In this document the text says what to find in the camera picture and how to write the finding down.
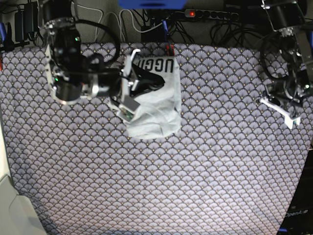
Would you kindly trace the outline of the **robot arm image right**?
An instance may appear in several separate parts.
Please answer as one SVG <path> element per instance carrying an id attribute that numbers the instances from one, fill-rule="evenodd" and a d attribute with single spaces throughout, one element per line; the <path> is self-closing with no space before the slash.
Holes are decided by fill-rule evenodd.
<path id="1" fill-rule="evenodd" d="M 272 27 L 260 48 L 262 69 L 272 81 L 266 86 L 265 98 L 285 109 L 302 107 L 304 99 L 313 95 L 313 47 L 307 36 L 313 25 L 305 21 L 296 0 L 264 0 L 262 8 Z M 270 43 L 278 47 L 287 64 L 285 76 L 274 76 L 268 70 L 266 48 Z"/>

